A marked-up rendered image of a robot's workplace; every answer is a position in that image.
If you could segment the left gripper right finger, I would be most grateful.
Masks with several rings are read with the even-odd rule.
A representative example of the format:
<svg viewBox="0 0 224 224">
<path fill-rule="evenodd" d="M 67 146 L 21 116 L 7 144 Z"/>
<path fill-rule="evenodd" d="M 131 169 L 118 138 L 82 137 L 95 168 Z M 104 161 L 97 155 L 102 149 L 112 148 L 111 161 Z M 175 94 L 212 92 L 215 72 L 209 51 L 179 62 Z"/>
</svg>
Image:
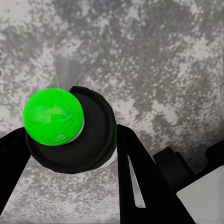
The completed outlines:
<svg viewBox="0 0 224 224">
<path fill-rule="evenodd" d="M 117 125 L 120 224 L 196 224 L 135 132 Z M 135 205 L 128 156 L 146 208 Z"/>
</svg>

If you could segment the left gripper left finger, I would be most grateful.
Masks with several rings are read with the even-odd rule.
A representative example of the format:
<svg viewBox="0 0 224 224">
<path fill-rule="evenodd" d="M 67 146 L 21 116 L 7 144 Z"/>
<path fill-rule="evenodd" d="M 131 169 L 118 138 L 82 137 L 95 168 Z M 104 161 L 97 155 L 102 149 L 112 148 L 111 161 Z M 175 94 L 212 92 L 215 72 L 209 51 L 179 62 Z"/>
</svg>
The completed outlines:
<svg viewBox="0 0 224 224">
<path fill-rule="evenodd" d="M 32 155 L 25 131 L 21 127 L 0 139 L 0 215 Z"/>
</svg>

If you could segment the insectifuge atomizer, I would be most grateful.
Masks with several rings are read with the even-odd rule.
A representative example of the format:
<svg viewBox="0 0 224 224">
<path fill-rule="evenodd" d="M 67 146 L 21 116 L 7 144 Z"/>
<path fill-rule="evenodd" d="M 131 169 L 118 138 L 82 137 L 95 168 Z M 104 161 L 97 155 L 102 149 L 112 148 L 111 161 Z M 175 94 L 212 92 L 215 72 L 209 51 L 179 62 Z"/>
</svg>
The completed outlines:
<svg viewBox="0 0 224 224">
<path fill-rule="evenodd" d="M 99 93 L 74 85 L 83 64 L 63 56 L 54 67 L 58 88 L 37 92 L 23 111 L 32 156 L 45 168 L 71 175 L 108 167 L 118 155 L 112 107 Z"/>
</svg>

